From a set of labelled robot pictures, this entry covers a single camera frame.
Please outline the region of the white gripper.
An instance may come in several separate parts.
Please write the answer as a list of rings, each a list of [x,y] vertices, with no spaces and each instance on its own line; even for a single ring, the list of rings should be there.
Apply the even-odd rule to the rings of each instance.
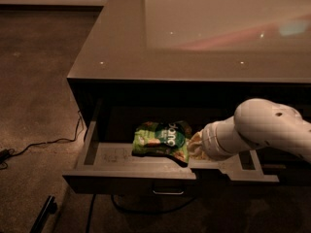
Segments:
[[[231,157],[217,139],[217,123],[208,123],[201,131],[196,132],[188,142],[190,158],[203,160],[207,156],[216,161],[223,161]]]

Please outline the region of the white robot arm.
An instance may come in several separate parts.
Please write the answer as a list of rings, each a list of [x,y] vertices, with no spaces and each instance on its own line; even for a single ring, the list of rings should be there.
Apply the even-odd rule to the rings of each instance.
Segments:
[[[249,99],[228,119],[208,123],[188,144],[190,156],[205,153],[217,161],[264,148],[289,152],[311,162],[311,123],[287,105]]]

